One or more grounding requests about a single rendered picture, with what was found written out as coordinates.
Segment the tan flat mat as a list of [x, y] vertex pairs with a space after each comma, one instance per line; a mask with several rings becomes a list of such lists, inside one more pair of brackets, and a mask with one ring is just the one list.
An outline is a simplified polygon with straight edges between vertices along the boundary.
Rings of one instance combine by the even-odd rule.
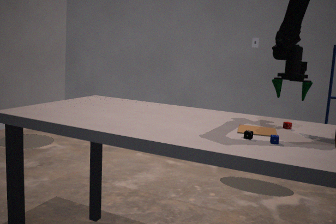
[[268, 136], [277, 135], [275, 128], [267, 128], [261, 126], [251, 126], [251, 125], [239, 125], [238, 132], [239, 134], [243, 134], [246, 130], [253, 131], [253, 135], [259, 136]]

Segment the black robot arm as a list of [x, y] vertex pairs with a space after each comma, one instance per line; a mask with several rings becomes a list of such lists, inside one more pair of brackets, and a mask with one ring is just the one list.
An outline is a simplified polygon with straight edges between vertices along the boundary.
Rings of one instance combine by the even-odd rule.
[[275, 43], [277, 45], [272, 47], [273, 57], [275, 59], [291, 60], [292, 63], [294, 60], [302, 60], [303, 47], [296, 44], [301, 40], [299, 36], [301, 24], [309, 1], [310, 0], [289, 1], [284, 20], [275, 37]]

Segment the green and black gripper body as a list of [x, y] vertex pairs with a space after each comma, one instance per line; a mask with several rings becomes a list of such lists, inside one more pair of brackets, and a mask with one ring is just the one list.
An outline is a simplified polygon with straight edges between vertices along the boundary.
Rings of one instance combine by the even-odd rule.
[[297, 82], [306, 82], [309, 83], [311, 81], [304, 81], [305, 78], [308, 78], [308, 75], [301, 75], [301, 64], [302, 60], [294, 60], [292, 63], [291, 60], [287, 60], [286, 62], [286, 70], [285, 74], [278, 73], [278, 77], [274, 78], [275, 80], [290, 80]]

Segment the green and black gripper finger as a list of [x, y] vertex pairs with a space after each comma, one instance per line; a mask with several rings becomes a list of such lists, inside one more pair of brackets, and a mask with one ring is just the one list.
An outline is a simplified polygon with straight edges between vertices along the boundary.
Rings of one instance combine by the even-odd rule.
[[309, 83], [306, 83], [306, 82], [303, 82], [302, 83], [302, 101], [304, 101], [304, 98], [309, 90], [309, 88], [311, 87], [313, 83], [312, 82], [309, 82]]
[[283, 80], [275, 80], [275, 79], [273, 79], [272, 82], [273, 82], [273, 85], [275, 87], [275, 90], [276, 90], [276, 93], [277, 93], [277, 97], [279, 98], [280, 97], [281, 86], [282, 86]]

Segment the black die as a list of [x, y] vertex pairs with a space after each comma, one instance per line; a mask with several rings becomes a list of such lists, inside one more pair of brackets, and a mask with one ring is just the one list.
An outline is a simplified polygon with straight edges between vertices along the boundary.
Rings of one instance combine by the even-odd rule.
[[244, 132], [244, 138], [245, 138], [245, 139], [248, 139], [248, 140], [252, 139], [252, 138], [253, 138], [253, 131], [248, 131], [248, 130], [246, 130], [246, 131]]

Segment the red die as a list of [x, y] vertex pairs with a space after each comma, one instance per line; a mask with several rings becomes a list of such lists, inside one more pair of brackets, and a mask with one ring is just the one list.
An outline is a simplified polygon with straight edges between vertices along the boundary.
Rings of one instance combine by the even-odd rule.
[[292, 123], [290, 123], [290, 122], [283, 122], [283, 128], [284, 129], [291, 129], [292, 128]]

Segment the blue die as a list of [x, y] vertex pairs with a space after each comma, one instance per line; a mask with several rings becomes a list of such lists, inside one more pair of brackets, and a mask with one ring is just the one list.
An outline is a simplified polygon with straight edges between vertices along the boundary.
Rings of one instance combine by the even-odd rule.
[[271, 135], [270, 143], [271, 144], [279, 144], [279, 136], [278, 135]]

